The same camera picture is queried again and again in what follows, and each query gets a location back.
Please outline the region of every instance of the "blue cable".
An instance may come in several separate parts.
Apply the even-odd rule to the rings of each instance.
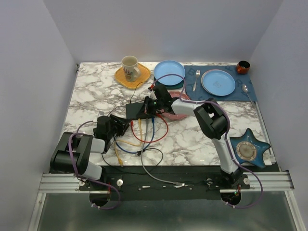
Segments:
[[[154,117],[152,117],[152,124],[153,124],[153,134],[152,134],[152,138],[151,138],[151,141],[153,141],[154,139],[154,134],[155,134],[155,126],[154,126]],[[119,149],[121,149],[122,151],[126,152],[126,153],[129,153],[129,154],[136,154],[138,152],[130,152],[130,151],[127,151],[125,149],[123,149],[117,142],[115,142],[116,145],[118,146]],[[146,145],[146,147],[144,149],[147,149],[149,146],[150,146],[151,143],[148,143]]]

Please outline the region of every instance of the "spoon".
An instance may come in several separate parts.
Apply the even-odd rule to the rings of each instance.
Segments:
[[[248,87],[245,84],[242,85],[242,90],[243,90],[243,92],[245,92],[247,94],[247,96],[248,96],[248,98],[249,98],[249,100],[250,100],[250,102],[251,102],[251,104],[252,104],[252,106],[254,108],[255,107],[254,103],[252,102],[251,98],[248,95]]]

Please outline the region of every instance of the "screw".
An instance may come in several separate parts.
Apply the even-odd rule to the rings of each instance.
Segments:
[[[79,186],[84,186],[84,185],[85,185],[85,182],[79,181]]]
[[[243,181],[244,181],[244,184],[246,184],[246,185],[250,184],[250,180],[248,178],[244,178]]]
[[[123,180],[122,179],[118,179],[116,181],[117,186],[122,186],[123,185]]]

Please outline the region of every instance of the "yellow cable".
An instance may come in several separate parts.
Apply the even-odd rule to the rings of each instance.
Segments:
[[[118,160],[119,164],[123,167],[124,164],[123,164],[122,159],[121,159],[120,156],[119,156],[119,153],[117,153],[116,144],[115,144],[115,154],[116,154],[116,156],[117,156],[117,160]]]
[[[140,131],[140,139],[142,140],[142,128],[141,128],[141,119],[138,119],[138,124],[139,124],[139,131]],[[127,143],[131,146],[135,146],[135,147],[140,147],[142,145],[142,142],[140,141],[140,144],[133,144],[131,142],[128,141],[123,141],[123,140],[116,140],[117,142],[123,142],[123,143]]]

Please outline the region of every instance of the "mug handle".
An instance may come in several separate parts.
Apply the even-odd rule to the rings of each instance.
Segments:
[[[140,72],[139,68],[137,68],[137,67],[134,67],[133,72],[134,72],[134,79],[138,78],[141,75],[141,72]]]

